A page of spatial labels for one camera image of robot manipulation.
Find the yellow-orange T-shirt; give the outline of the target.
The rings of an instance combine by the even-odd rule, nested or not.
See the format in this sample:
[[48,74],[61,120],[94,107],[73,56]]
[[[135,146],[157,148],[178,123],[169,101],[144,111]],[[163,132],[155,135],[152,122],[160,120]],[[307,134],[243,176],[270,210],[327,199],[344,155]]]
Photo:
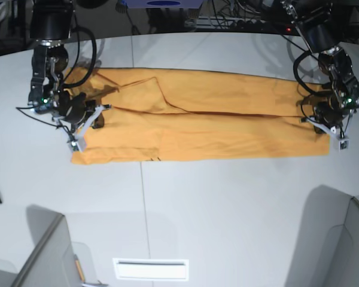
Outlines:
[[75,164],[327,155],[330,140],[302,123],[298,83],[179,69],[99,68],[70,95],[109,105]]

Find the grey bin right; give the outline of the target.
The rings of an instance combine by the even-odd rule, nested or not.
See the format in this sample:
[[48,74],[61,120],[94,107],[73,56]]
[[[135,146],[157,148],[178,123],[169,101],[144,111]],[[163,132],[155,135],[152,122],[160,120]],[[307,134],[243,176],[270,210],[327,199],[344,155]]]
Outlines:
[[359,200],[348,200],[338,224],[318,228],[302,218],[285,286],[359,286]]

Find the grey bin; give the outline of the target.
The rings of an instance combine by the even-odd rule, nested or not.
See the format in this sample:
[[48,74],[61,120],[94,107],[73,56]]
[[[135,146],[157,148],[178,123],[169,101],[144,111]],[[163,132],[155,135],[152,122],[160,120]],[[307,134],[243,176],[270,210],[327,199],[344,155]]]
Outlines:
[[66,218],[52,213],[20,271],[0,259],[0,286],[107,286],[87,245],[73,242]]
[[318,228],[302,218],[285,286],[359,286],[359,200],[348,200],[338,224]]

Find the grey bin left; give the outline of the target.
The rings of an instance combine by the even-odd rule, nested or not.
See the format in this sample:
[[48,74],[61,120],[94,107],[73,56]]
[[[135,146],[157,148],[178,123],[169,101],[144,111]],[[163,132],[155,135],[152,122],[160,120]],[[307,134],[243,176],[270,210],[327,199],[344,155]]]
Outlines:
[[0,286],[107,286],[87,245],[73,242],[66,218],[52,213],[20,271],[0,259]]

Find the white paper label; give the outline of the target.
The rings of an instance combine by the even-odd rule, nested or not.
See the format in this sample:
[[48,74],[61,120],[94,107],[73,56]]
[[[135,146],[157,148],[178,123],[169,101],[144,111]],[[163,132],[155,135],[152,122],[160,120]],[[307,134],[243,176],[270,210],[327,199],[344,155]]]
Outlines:
[[118,280],[186,282],[190,277],[187,259],[114,258],[113,266]]

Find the aluminium frame rail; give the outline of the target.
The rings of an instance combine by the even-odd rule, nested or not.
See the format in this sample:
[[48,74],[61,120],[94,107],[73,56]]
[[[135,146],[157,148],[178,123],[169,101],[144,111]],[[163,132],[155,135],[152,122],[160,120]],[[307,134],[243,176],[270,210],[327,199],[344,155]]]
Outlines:
[[257,19],[245,19],[236,17],[207,17],[189,19],[184,22],[184,27],[192,30],[223,30],[223,31],[246,31],[250,33],[264,32],[271,28],[268,22]]

